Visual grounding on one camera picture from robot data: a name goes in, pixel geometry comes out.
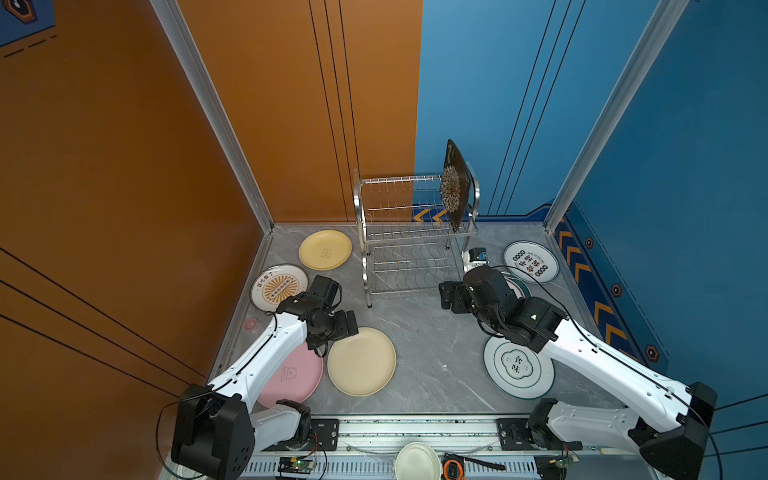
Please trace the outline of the black square floral plate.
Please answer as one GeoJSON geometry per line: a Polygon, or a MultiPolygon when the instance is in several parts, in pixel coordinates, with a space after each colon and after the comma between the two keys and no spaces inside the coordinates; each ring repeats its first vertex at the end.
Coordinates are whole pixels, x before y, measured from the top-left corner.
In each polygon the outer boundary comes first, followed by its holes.
{"type": "Polygon", "coordinates": [[[441,175],[440,194],[452,230],[457,232],[469,199],[470,174],[456,144],[449,139],[441,175]]]}

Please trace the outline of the cream round plate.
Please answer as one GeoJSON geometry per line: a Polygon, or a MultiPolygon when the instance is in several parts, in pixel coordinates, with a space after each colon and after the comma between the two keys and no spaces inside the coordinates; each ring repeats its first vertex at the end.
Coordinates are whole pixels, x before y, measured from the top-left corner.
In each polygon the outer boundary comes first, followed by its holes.
{"type": "Polygon", "coordinates": [[[394,344],[371,327],[361,327],[357,335],[336,342],[327,360],[333,385],[353,397],[367,397],[382,390],[394,376],[396,365],[394,344]]]}

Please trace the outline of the white plate green cloud outline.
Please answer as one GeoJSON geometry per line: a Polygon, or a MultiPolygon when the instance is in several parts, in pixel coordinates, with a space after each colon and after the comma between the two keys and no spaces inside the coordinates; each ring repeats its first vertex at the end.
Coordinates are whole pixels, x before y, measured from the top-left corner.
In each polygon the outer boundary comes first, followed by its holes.
{"type": "Polygon", "coordinates": [[[488,339],[483,362],[491,381],[518,399],[541,398],[555,381],[554,363],[549,357],[503,338],[488,339]]]}

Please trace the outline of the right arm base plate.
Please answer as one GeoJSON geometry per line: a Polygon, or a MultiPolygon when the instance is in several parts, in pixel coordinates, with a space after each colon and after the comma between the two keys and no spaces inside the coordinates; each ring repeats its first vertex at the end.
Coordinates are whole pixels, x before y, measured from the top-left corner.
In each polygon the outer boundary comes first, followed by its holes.
{"type": "Polygon", "coordinates": [[[500,418],[496,420],[497,434],[504,451],[580,451],[584,448],[579,441],[564,442],[545,424],[528,426],[523,418],[500,418]]]}

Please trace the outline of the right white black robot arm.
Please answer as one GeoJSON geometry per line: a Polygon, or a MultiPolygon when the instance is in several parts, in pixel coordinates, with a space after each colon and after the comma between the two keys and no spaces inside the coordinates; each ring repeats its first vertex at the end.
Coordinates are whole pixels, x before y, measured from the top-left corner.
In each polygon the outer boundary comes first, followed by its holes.
{"type": "Polygon", "coordinates": [[[470,313],[481,330],[562,363],[622,403],[620,409],[540,400],[526,430],[531,443],[560,450],[577,443],[625,450],[671,479],[699,477],[708,448],[716,392],[670,379],[587,333],[554,297],[519,298],[501,271],[488,265],[439,285],[441,306],[470,313]]]}

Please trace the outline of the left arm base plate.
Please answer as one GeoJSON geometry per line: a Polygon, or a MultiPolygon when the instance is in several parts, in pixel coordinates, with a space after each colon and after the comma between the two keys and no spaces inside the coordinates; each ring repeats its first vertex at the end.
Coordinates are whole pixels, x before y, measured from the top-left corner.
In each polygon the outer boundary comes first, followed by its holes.
{"type": "Polygon", "coordinates": [[[327,453],[337,450],[339,440],[340,420],[338,418],[315,418],[311,419],[311,428],[306,441],[278,442],[266,449],[266,452],[288,452],[303,451],[309,452],[316,447],[315,441],[327,453]]]}

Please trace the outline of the chrome two-tier dish rack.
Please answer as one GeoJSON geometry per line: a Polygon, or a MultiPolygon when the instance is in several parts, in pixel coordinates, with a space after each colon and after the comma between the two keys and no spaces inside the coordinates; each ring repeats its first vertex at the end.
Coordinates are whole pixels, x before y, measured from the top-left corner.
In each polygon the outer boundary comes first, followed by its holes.
{"type": "Polygon", "coordinates": [[[355,176],[353,203],[366,304],[381,295],[435,289],[463,275],[462,256],[477,234],[480,185],[470,164],[459,222],[444,206],[440,174],[379,178],[355,176]]]}

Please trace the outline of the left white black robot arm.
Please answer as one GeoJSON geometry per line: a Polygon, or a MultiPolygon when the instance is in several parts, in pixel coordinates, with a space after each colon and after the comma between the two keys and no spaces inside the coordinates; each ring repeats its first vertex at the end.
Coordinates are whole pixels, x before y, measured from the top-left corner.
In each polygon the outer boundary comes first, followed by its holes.
{"type": "Polygon", "coordinates": [[[253,454],[276,445],[328,450],[308,406],[291,397],[268,402],[263,392],[272,381],[305,397],[314,392],[331,345],[359,332],[354,312],[339,309],[342,298],[338,282],[316,276],[306,291],[282,300],[271,324],[230,367],[173,402],[173,440],[161,465],[184,466],[195,479],[237,479],[253,454]]]}

